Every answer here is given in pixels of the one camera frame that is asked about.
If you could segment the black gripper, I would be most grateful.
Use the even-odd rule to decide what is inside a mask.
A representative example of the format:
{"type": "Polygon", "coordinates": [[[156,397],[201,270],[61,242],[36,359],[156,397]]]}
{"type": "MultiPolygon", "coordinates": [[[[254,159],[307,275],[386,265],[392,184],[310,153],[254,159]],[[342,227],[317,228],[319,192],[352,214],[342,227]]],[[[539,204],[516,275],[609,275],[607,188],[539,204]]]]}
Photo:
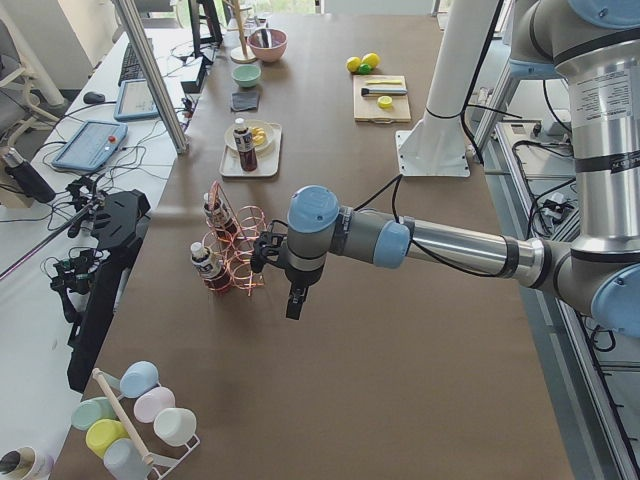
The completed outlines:
{"type": "Polygon", "coordinates": [[[288,319],[300,319],[307,290],[320,280],[324,264],[323,259],[302,264],[295,263],[292,259],[285,262],[285,275],[291,283],[286,307],[288,319]]]}

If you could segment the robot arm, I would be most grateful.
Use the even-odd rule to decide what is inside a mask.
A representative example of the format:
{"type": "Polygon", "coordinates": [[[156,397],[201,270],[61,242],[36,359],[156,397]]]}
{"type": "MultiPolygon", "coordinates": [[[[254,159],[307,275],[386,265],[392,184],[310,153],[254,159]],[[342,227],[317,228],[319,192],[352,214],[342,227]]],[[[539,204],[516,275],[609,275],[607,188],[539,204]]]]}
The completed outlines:
{"type": "MultiPolygon", "coordinates": [[[[374,198],[397,173],[391,125],[364,124],[352,115],[352,87],[345,60],[375,51],[382,68],[403,75],[410,105],[418,110],[432,90],[443,33],[426,16],[281,16],[288,35],[283,164],[266,191],[269,211],[281,216],[289,196],[307,185],[333,191],[340,202],[372,200],[375,209],[428,222],[495,233],[498,219],[482,168],[466,178],[409,177],[398,198],[374,198]]],[[[431,263],[414,252],[397,269],[330,256],[310,290],[299,320],[284,316],[286,282],[269,275],[261,321],[269,335],[302,342],[383,335],[453,335],[462,331],[528,330],[516,283],[483,279],[431,263]]]]}

